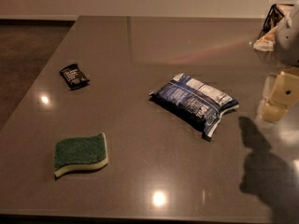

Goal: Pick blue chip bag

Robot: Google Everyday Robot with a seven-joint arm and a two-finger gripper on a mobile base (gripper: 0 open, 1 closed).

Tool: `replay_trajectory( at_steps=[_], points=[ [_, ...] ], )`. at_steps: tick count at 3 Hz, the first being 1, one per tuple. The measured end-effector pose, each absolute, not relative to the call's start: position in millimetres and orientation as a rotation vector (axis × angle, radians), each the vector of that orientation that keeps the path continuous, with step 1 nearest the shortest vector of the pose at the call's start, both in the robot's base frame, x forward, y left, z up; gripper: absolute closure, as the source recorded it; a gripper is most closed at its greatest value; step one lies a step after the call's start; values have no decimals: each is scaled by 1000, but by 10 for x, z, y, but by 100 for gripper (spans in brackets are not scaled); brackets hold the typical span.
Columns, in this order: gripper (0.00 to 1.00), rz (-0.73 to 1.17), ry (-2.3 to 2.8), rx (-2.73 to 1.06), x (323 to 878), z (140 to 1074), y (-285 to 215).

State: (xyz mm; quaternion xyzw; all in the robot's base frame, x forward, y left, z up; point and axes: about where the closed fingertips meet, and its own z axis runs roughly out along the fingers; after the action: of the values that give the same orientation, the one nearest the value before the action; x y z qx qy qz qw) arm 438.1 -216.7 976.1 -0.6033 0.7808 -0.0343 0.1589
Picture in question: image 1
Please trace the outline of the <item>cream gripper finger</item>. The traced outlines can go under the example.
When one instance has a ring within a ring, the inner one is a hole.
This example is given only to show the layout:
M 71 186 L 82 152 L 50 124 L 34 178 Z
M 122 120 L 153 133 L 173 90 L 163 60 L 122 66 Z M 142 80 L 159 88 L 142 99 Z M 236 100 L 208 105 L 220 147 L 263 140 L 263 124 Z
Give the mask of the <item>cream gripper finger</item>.
M 268 100 L 261 100 L 257 110 L 260 119 L 271 123 L 280 121 L 287 112 L 285 105 L 270 103 Z
M 281 96 L 279 75 L 270 73 L 263 85 L 263 98 L 269 102 L 277 102 Z

